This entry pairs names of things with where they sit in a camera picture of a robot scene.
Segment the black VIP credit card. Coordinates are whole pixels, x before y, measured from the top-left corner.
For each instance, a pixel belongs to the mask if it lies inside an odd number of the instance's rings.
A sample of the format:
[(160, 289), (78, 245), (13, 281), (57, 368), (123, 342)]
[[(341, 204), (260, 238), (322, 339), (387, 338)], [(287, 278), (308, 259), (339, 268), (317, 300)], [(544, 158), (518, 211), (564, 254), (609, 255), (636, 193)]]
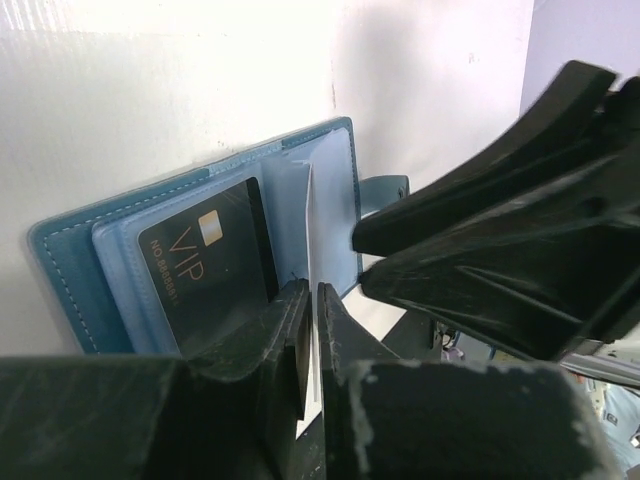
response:
[(310, 363), (308, 370), (308, 385), (305, 404), (304, 419), (297, 422), (296, 439), (300, 439), (311, 423), (322, 411), (322, 386), (320, 373), (320, 353), (317, 327), (317, 272), (315, 265), (314, 246), (314, 180), (313, 166), (309, 164), (309, 177), (307, 182), (306, 198), (306, 249), (307, 249), (307, 273), (309, 291), (311, 295), (311, 325), (310, 325)]

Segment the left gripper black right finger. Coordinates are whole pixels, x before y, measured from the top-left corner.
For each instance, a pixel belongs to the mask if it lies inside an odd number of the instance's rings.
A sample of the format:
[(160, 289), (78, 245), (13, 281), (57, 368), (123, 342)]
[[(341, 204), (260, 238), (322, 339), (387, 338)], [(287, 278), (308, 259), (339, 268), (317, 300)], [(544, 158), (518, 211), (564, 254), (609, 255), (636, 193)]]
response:
[[(338, 310), (348, 313), (320, 284), (317, 322)], [(397, 360), (374, 372), (369, 479), (623, 477), (589, 401), (556, 365)]]

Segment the blue leather card holder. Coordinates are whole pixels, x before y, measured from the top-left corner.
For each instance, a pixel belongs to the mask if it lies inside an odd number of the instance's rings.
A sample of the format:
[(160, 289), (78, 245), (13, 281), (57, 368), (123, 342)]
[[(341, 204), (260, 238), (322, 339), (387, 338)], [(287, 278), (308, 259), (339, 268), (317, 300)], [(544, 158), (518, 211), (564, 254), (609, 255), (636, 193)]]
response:
[(36, 224), (28, 236), (30, 246), (82, 350), (185, 356), (156, 296), (138, 235), (196, 195), (220, 193), (250, 177), (259, 183), (279, 290), (292, 280), (308, 280), (309, 164), (318, 283), (346, 294), (362, 270), (361, 256), (351, 244), (356, 223), (410, 191), (404, 175), (359, 176), (347, 117)]

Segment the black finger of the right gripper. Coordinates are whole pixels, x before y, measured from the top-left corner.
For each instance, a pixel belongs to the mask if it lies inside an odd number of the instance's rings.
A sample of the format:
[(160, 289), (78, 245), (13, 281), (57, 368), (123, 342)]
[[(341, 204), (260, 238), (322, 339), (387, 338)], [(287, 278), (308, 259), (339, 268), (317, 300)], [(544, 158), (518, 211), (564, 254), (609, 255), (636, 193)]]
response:
[(639, 80), (572, 60), (499, 138), (360, 220), (363, 293), (525, 359), (639, 322)]

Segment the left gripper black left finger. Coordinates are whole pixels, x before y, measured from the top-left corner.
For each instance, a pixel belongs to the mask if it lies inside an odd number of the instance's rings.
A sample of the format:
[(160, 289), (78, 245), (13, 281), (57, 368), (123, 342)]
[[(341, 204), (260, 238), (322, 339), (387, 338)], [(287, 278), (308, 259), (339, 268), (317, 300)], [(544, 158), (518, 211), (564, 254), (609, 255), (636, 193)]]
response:
[(310, 288), (289, 282), (197, 356), (1, 362), (5, 479), (286, 479), (309, 367)]

